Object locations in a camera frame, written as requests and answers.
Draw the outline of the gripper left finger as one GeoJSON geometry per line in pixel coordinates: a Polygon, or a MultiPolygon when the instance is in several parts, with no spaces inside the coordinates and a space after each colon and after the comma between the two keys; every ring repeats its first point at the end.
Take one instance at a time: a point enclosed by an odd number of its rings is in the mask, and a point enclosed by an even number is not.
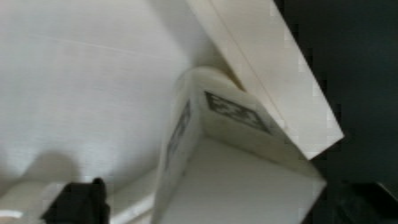
{"type": "Polygon", "coordinates": [[[106,185],[101,178],[63,186],[40,220],[44,224],[110,224],[106,185]]]}

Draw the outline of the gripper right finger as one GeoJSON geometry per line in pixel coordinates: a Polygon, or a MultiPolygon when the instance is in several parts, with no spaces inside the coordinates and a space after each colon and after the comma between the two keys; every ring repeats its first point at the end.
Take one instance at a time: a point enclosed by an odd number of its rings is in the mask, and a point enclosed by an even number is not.
{"type": "Polygon", "coordinates": [[[346,183],[339,194],[339,224],[398,224],[398,189],[380,182],[346,183]]]}

